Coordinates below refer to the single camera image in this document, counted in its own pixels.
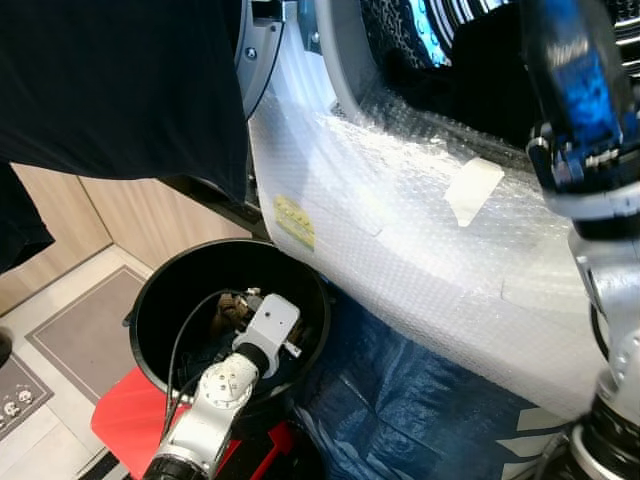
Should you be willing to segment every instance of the sticker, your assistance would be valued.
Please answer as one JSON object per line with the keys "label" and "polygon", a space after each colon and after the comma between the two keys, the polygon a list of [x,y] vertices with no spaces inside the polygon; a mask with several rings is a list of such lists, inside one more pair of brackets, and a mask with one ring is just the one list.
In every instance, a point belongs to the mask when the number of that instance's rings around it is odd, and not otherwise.
{"label": "sticker", "polygon": [[504,177],[499,165],[482,158],[469,160],[444,194],[458,225],[468,227]]}
{"label": "sticker", "polygon": [[310,250],[314,250],[316,234],[307,212],[300,205],[284,195],[277,195],[273,201],[276,222],[289,235]]}

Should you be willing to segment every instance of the white tape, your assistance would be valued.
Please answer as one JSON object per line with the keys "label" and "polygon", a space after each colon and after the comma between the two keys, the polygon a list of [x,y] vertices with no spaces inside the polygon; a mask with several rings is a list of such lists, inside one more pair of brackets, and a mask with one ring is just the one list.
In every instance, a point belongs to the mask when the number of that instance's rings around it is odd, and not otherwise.
{"label": "white tape", "polygon": [[482,158],[469,160],[458,173],[444,198],[458,219],[458,225],[468,227],[504,177],[499,165]]}

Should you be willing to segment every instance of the dark blue cloth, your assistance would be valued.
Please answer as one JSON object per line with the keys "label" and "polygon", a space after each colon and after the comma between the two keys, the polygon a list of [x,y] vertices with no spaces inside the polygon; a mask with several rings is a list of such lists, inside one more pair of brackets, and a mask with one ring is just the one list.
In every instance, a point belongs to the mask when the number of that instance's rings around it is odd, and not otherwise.
{"label": "dark blue cloth", "polygon": [[336,293],[331,333],[298,413],[332,479],[501,479],[526,463],[498,440],[535,405],[403,337]]}

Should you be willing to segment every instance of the tile floor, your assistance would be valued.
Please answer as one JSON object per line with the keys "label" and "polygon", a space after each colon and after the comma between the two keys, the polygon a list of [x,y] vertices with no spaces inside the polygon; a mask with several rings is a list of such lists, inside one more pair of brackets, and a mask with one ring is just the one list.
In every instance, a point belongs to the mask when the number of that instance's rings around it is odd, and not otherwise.
{"label": "tile floor", "polygon": [[[14,352],[54,393],[0,441],[0,480],[74,480],[104,448],[91,432],[93,404],[25,340],[25,335],[124,265],[143,278],[152,273],[124,250],[112,246],[0,317],[0,327],[11,331]],[[124,473],[116,469],[110,475],[119,479]]]}

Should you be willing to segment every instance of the bubble wrap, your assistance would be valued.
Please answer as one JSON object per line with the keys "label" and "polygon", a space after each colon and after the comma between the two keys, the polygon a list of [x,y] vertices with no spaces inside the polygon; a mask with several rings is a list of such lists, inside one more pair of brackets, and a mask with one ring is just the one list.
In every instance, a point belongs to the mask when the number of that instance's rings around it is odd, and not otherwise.
{"label": "bubble wrap", "polygon": [[[568,222],[546,209],[534,176],[502,166],[504,178],[460,227],[445,193],[473,152],[429,132],[389,135],[276,96],[287,86],[274,81],[305,82],[278,68],[250,121],[275,244],[427,348],[557,415],[587,409],[605,364]],[[277,223],[282,195],[311,220],[313,249]]]}

